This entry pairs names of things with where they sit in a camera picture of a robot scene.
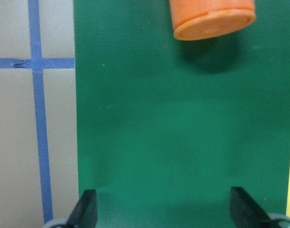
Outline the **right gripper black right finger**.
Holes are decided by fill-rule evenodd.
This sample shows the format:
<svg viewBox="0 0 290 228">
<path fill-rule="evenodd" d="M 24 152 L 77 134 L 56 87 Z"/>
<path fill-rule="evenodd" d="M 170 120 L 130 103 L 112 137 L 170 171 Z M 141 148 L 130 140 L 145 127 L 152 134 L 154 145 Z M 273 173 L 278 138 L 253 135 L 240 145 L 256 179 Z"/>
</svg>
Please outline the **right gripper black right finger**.
<svg viewBox="0 0 290 228">
<path fill-rule="evenodd" d="M 280 228 L 242 187 L 231 187 L 230 217 L 236 228 Z"/>
</svg>

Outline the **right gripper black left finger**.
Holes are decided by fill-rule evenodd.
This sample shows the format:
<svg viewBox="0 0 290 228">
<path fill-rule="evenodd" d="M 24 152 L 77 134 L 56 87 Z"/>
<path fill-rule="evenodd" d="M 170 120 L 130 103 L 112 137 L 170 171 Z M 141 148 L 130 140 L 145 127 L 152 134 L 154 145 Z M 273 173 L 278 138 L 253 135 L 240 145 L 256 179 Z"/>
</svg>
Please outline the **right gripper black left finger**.
<svg viewBox="0 0 290 228">
<path fill-rule="evenodd" d="M 65 227 L 95 228 L 97 220 L 96 190 L 85 190 L 65 223 Z"/>
</svg>

